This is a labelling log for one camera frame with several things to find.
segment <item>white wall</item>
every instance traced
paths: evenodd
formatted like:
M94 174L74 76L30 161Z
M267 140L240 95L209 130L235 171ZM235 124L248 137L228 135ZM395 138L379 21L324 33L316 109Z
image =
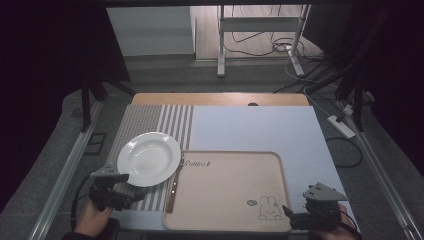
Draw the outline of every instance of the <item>white wall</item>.
M193 54L190 7L108 8L124 56Z

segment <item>gray carpet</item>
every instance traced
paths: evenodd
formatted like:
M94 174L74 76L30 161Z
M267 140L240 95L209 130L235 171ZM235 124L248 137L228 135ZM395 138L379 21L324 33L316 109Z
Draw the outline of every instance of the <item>gray carpet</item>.
M137 92L273 92L295 80L287 76L284 61L253 63L233 62L227 66L226 77L216 77L214 63L191 63L187 67L173 67L173 63L137 69L130 69L132 83L126 83ZM305 71L314 65L305 66ZM81 179L91 170L104 164L120 121L131 97L116 88L105 84L109 93L94 133L106 133L105 144L99 155L84 155L76 174L59 208L57 216L46 239L60 239L70 230L69 214L71 199ZM299 87L288 89L297 91ZM328 86L319 93L334 102L335 88ZM329 101L312 95L312 99L329 114L337 110ZM33 169L0 215L0 239L28 239L35 221L69 155L81 128L80 94L75 92L63 102L63 113L49 142L40 154ZM321 129L326 138L341 137L326 120L328 117L315 108ZM364 108L363 123L365 133L378 153L382 164L410 208L419 226L424 226L424 179L414 168L396 143L381 128L368 108ZM355 148L342 141L328 143L336 164L349 164L358 159ZM87 152L95 151L87 147ZM352 209L363 232L364 239L406 239L390 206L380 190L368 166L367 159L355 168L338 168L343 186L350 199ZM82 192L87 192L88 184ZM123 232L119 239L139 239L140 233ZM293 236L291 239L306 239L305 236Z

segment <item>gray striped cloth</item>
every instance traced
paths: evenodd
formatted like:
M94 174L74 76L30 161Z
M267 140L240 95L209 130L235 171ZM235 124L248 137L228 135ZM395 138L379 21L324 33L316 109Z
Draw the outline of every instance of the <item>gray striped cloth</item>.
M177 140L182 150L190 145L190 130L194 106L180 105L128 105L107 164L116 164L121 149L134 137L147 132L166 133ZM147 188L144 200L131 206L133 210L163 211L168 180ZM128 183L115 185L115 191L133 194L137 187Z

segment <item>tray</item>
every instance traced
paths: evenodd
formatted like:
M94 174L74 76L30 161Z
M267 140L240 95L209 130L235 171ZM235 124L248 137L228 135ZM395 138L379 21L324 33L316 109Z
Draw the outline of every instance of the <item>tray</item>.
M282 209L289 204L281 159L276 153L184 151L184 158L174 210L164 213L167 228L249 232L291 229Z

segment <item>person's hand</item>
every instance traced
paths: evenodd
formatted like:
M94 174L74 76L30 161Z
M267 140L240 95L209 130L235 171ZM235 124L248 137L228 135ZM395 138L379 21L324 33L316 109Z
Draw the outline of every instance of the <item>person's hand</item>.
M339 204L339 209L340 211L347 213L346 207L342 204ZM341 215L342 222L355 229L355 226L350 219L345 214ZM356 237L352 233L342 227L337 227L332 231L313 231L313 233L318 235L322 240L356 240Z
M89 199L77 220L74 232L97 237L106 227L113 209L106 207L103 212Z

